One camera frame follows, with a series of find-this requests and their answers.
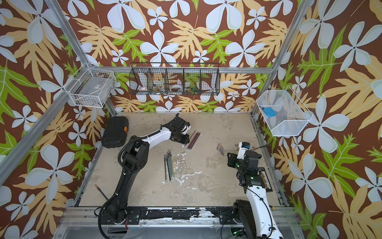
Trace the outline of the purple transparent pencil cap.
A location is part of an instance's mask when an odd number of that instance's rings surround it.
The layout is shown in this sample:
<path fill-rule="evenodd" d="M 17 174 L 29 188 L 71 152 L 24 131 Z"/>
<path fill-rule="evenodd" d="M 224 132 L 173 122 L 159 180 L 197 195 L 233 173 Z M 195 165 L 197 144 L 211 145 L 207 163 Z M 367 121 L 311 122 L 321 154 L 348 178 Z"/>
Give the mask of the purple transparent pencil cap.
<path fill-rule="evenodd" d="M 225 153 L 224 147 L 223 147 L 222 145 L 220 145 L 219 152 L 220 152 L 222 155 L 224 155 L 224 153 Z"/>

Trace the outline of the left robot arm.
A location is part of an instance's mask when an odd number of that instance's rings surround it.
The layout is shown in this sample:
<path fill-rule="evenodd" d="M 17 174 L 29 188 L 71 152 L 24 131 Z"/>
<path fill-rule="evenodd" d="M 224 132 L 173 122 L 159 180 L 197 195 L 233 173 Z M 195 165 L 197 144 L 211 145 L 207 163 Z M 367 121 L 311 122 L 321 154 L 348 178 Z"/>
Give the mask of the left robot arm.
<path fill-rule="evenodd" d="M 149 150 L 171 140 L 180 144 L 190 142 L 188 131 L 191 124 L 179 114 L 161 125 L 158 130 L 144 136 L 132 136 L 118 154 L 117 162 L 122 168 L 114 194 L 102 205 L 98 215 L 100 225 L 122 224 L 127 220 L 127 205 L 130 190 L 138 172 L 147 164 Z"/>

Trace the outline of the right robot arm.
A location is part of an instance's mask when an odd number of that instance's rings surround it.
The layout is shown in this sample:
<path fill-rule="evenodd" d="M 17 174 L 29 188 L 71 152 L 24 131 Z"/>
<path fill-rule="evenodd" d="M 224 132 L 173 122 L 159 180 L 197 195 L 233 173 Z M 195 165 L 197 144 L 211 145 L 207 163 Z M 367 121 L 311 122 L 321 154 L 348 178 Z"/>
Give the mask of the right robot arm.
<path fill-rule="evenodd" d="M 237 170 L 239 186 L 248 199 L 234 203 L 233 217 L 244 226 L 245 235 L 249 239 L 282 239 L 284 236 L 272 215 L 264 176 L 258 167 L 261 157 L 243 148 L 240 148 L 238 154 L 227 154 L 227 166 Z"/>

